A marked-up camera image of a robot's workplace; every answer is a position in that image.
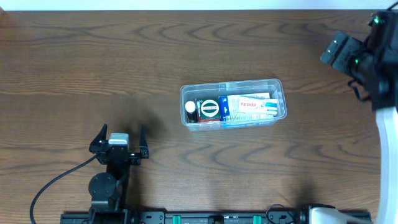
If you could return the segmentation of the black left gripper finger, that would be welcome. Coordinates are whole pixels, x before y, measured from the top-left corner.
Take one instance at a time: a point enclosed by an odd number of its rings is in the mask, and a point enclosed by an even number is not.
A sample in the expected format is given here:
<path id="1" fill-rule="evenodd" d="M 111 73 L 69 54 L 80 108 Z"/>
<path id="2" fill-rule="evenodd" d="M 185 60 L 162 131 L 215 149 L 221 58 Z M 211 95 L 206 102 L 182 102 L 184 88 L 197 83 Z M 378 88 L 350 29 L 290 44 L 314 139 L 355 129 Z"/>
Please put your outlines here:
<path id="1" fill-rule="evenodd" d="M 100 132 L 97 134 L 97 136 L 92 140 L 92 142 L 89 145 L 89 151 L 90 152 L 98 152 L 101 151 L 103 148 L 103 145 L 106 143 L 106 133 L 107 133 L 108 125 L 104 124 L 103 127 L 101 128 Z"/>
<path id="2" fill-rule="evenodd" d="M 142 159 L 149 158 L 149 148 L 147 145 L 146 137 L 145 137 L 145 128 L 141 126 L 140 136 L 139 136 L 139 150 Z"/>

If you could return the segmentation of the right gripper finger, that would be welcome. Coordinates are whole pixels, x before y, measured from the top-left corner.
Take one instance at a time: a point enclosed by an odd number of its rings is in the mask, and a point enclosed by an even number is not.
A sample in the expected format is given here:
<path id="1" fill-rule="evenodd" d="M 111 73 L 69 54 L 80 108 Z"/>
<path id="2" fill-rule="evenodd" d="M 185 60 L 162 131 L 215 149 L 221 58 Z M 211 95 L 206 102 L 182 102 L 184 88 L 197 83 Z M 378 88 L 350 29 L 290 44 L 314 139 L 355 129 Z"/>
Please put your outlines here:
<path id="1" fill-rule="evenodd" d="M 332 41 L 322 53 L 320 61 L 324 64 L 331 65 L 334 59 L 338 56 L 344 45 L 349 39 L 349 35 L 338 31 L 332 38 Z"/>
<path id="2" fill-rule="evenodd" d="M 351 75 L 351 66 L 363 49 L 363 43 L 350 36 L 339 36 L 334 38 L 333 44 L 336 50 L 333 53 L 332 68 L 345 75 Z"/>

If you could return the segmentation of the dark syrup bottle white cap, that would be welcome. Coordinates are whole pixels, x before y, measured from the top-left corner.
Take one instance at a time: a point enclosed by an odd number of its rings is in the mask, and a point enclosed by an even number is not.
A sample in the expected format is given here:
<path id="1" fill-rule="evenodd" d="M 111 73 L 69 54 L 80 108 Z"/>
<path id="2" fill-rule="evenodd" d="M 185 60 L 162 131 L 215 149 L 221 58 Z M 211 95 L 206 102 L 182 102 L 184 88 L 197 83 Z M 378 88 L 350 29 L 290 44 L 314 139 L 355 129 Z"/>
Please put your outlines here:
<path id="1" fill-rule="evenodd" d="M 194 101 L 187 101 L 185 103 L 185 112 L 189 123 L 198 122 L 197 105 Z"/>

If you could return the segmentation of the red Panadol ActiFast box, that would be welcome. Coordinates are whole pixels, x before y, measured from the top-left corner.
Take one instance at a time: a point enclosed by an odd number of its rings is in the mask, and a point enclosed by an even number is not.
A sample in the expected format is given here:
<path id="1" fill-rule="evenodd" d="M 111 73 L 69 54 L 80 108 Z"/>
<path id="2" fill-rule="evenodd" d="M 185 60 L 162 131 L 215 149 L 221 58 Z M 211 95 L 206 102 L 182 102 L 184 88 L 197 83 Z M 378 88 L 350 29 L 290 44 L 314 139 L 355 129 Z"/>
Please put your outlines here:
<path id="1" fill-rule="evenodd" d="M 207 118 L 207 119 L 199 119 L 200 123 L 211 123 L 211 122 L 220 122 L 220 118 Z"/>

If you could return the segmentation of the clear plastic container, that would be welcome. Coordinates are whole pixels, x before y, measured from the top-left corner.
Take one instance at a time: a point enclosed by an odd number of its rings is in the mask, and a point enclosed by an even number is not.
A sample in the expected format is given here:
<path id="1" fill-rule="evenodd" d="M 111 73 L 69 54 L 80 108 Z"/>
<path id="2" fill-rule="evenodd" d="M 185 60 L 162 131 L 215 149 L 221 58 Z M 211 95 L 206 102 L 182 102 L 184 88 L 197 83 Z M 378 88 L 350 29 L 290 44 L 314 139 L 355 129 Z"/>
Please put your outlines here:
<path id="1" fill-rule="evenodd" d="M 255 121 L 221 121 L 211 123 L 189 123 L 185 112 L 185 103 L 198 100 L 215 99 L 220 105 L 220 96 L 243 95 L 252 93 L 269 93 L 271 98 L 278 99 L 277 115 L 271 119 Z M 190 131 L 210 131 L 226 128 L 242 128 L 250 126 L 269 126 L 287 116 L 287 105 L 282 83 L 278 79 L 245 80 L 235 82 L 206 83 L 185 85 L 180 89 L 180 114 L 183 125 Z"/>

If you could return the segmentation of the green box round label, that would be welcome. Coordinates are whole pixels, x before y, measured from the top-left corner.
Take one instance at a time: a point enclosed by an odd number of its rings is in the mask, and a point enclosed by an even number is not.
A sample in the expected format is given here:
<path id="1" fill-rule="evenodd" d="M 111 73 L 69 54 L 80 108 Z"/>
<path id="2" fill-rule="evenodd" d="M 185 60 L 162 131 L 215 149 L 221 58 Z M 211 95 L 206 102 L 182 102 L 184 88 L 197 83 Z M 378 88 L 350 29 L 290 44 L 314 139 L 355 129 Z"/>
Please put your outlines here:
<path id="1" fill-rule="evenodd" d="M 197 101 L 199 119 L 220 118 L 220 105 L 215 99 L 204 99 Z"/>

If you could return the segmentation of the white Panadol box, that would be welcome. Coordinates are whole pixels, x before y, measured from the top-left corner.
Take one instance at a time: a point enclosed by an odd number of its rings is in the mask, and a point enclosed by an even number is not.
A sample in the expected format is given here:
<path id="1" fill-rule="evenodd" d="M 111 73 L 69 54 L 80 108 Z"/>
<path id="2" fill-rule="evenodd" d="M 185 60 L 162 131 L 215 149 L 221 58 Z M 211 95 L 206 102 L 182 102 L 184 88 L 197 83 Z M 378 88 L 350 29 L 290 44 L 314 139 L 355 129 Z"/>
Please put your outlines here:
<path id="1" fill-rule="evenodd" d="M 238 103 L 240 113 L 264 113 L 275 116 L 277 114 L 277 99 L 258 99 L 241 96 Z"/>

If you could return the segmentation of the blue white medicine box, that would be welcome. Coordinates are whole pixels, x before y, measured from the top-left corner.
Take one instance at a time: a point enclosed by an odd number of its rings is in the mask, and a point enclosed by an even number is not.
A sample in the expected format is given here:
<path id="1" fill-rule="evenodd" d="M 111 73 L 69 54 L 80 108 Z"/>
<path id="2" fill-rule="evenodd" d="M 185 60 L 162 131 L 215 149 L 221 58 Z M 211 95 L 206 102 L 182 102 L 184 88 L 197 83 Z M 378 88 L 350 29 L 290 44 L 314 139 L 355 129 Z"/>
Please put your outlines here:
<path id="1" fill-rule="evenodd" d="M 264 113 L 240 113 L 238 111 L 238 103 L 241 96 L 258 99 L 274 99 L 270 97 L 269 93 L 220 96 L 221 121 L 255 121 L 271 119 L 276 116 Z"/>

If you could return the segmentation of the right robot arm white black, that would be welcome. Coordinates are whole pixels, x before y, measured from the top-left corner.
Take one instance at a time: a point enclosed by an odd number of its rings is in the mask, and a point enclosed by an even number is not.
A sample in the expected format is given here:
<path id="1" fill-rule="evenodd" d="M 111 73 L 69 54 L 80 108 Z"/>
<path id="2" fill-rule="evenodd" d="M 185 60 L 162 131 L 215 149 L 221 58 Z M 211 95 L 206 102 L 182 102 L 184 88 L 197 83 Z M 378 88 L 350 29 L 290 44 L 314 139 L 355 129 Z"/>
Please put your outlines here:
<path id="1" fill-rule="evenodd" d="M 372 103 L 381 142 L 381 189 L 376 223 L 397 223 L 397 13 L 379 11 L 361 42 L 337 32 L 320 57 L 361 85 Z"/>

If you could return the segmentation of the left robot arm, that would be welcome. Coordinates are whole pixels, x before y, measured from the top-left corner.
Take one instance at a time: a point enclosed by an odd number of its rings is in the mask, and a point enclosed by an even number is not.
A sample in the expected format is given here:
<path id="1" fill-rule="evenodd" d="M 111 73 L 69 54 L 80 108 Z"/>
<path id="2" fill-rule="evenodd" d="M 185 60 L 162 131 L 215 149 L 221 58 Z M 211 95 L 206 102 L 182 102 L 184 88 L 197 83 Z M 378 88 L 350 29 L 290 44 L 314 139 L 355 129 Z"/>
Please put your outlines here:
<path id="1" fill-rule="evenodd" d="M 91 195 L 88 223 L 139 223 L 137 212 L 126 208 L 126 197 L 131 166 L 139 166 L 142 159 L 149 158 L 144 127 L 140 128 L 139 152 L 129 151 L 126 133 L 113 133 L 107 138 L 107 128 L 104 124 L 89 146 L 89 151 L 106 166 L 106 171 L 96 174 L 88 185 Z"/>

